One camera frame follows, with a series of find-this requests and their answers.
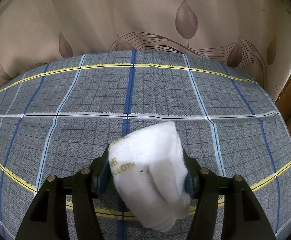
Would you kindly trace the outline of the white towel with gold logo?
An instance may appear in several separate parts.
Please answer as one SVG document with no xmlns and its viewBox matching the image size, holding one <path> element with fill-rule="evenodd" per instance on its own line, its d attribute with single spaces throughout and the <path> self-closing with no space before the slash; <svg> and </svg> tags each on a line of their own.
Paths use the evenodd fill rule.
<svg viewBox="0 0 291 240">
<path fill-rule="evenodd" d="M 175 122 L 134 131 L 109 146 L 114 185 L 145 228 L 170 230 L 190 214 L 184 182 L 188 170 Z"/>
</svg>

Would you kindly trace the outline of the grey plaid bed sheet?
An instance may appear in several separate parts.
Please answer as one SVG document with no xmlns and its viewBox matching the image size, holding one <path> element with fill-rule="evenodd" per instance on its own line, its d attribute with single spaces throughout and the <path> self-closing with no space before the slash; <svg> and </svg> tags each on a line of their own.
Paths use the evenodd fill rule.
<svg viewBox="0 0 291 240">
<path fill-rule="evenodd" d="M 0 239 L 15 239 L 44 179 L 67 177 L 130 132 L 174 121 L 187 154 L 240 174 L 276 239 L 291 233 L 291 137 L 247 74 L 160 51 L 111 51 L 0 68 Z"/>
</svg>

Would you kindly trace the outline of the beige leaf print curtain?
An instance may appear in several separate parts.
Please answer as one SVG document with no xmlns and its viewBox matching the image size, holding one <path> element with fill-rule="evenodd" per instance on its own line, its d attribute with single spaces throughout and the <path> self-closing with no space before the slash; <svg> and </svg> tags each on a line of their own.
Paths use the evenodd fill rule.
<svg viewBox="0 0 291 240">
<path fill-rule="evenodd" d="M 228 64 L 277 99 L 291 75 L 291 2 L 0 0 L 0 87 L 58 59 L 132 49 Z"/>
</svg>

